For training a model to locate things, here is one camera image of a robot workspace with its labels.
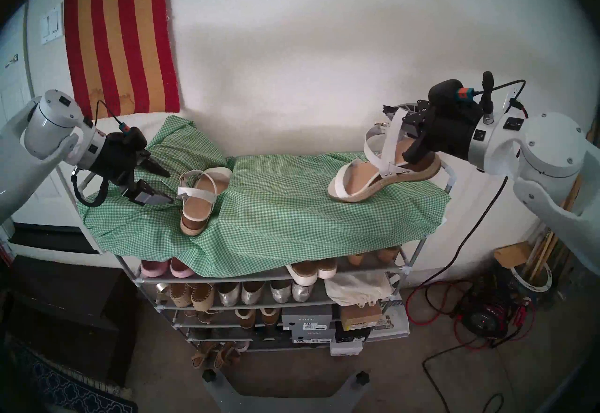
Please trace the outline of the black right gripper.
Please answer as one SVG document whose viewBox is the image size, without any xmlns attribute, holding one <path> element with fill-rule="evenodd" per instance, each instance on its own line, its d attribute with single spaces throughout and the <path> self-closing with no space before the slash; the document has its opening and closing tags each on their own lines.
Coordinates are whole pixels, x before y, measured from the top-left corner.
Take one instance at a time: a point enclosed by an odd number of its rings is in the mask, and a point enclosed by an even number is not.
<svg viewBox="0 0 600 413">
<path fill-rule="evenodd" d="M 468 160 L 470 140 L 483 116 L 474 102 L 384 105 L 383 113 L 390 121 L 397 113 L 402 116 L 403 142 L 407 142 L 403 159 L 412 165 L 433 163 L 435 152 Z"/>
</svg>

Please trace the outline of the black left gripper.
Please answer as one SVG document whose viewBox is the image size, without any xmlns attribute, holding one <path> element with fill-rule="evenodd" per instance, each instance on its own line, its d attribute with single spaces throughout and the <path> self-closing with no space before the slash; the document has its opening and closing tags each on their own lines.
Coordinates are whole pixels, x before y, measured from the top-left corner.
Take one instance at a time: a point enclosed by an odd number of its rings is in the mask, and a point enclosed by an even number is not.
<svg viewBox="0 0 600 413">
<path fill-rule="evenodd" d="M 145 136 L 108 135 L 91 165 L 91 172 L 121 186 L 127 184 L 138 166 L 151 174 L 170 177 L 170 172 L 146 150 Z M 171 196 L 154 189 L 144 180 L 138 180 L 123 188 L 121 196 L 137 205 L 156 206 L 174 202 Z"/>
</svg>

